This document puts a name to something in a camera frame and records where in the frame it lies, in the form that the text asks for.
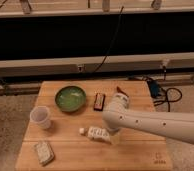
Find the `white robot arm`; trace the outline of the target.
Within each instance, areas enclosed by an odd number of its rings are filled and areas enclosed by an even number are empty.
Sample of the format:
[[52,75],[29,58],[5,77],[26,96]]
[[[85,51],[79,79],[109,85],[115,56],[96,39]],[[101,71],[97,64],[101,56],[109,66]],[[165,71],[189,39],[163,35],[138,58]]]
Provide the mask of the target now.
[[129,97],[115,93],[103,110],[107,129],[131,128],[194,144],[194,113],[147,112],[128,108]]

